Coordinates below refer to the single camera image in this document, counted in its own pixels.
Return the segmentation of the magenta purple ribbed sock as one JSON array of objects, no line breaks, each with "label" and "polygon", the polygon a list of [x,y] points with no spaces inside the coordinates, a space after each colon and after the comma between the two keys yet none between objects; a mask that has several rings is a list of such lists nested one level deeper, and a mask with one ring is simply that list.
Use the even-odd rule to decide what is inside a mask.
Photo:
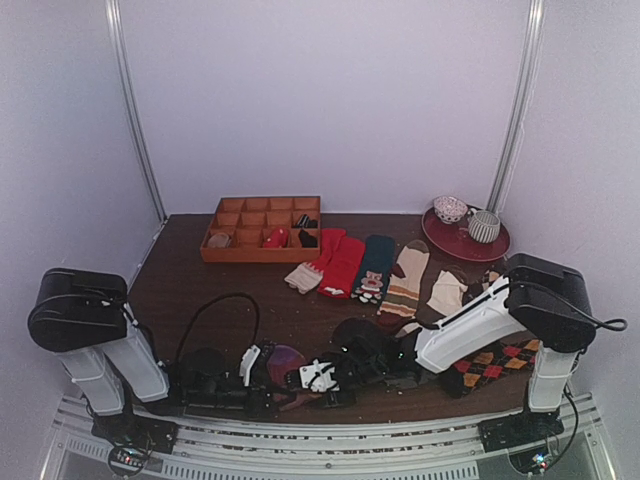
[{"label": "magenta purple ribbed sock", "polygon": [[308,393],[297,386],[294,380],[288,379],[291,372],[297,373],[299,368],[306,364],[306,358],[293,347],[276,344],[267,361],[267,370],[270,379],[284,392],[296,392],[304,396],[305,402],[310,403],[320,398],[319,394]]}]

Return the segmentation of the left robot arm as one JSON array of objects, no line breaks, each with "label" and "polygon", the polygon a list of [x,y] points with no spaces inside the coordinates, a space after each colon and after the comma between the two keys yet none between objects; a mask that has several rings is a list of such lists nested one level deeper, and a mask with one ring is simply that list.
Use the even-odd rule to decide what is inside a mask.
[{"label": "left robot arm", "polygon": [[276,377],[270,358],[278,347],[255,343],[230,371],[217,350],[183,352],[163,362],[151,330],[139,323],[125,280],[115,274],[52,268],[41,279],[28,315],[32,340],[53,353],[90,412],[123,444],[137,442],[144,424],[130,409],[139,402],[156,415],[189,408],[239,410],[269,418],[301,404],[298,392]]}]

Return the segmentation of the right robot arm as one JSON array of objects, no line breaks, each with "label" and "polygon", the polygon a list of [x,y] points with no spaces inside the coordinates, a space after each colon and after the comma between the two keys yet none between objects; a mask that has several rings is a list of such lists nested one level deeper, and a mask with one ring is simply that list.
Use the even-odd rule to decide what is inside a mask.
[{"label": "right robot arm", "polygon": [[519,332],[540,342],[527,408],[512,423],[517,438],[530,442],[550,426],[578,353],[593,342],[596,328],[583,275],[525,253],[509,259],[506,272],[457,312],[429,325],[408,324],[400,337],[363,319],[343,321],[334,331],[335,350],[289,371],[285,384],[315,394],[382,381],[409,388]]}]

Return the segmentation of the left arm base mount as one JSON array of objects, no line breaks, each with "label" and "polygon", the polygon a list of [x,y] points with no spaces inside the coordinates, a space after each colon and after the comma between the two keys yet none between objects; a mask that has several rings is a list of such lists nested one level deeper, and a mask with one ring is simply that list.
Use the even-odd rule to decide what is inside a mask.
[{"label": "left arm base mount", "polygon": [[96,416],[91,433],[113,446],[171,454],[177,440],[178,425],[138,415]]}]

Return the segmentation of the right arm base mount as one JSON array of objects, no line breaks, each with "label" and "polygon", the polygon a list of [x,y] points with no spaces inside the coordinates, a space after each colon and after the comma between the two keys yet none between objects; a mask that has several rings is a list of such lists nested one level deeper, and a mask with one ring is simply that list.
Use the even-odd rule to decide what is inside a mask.
[{"label": "right arm base mount", "polygon": [[564,432],[560,409],[546,413],[523,410],[520,413],[478,424],[479,436],[485,452],[510,449],[545,440]]}]

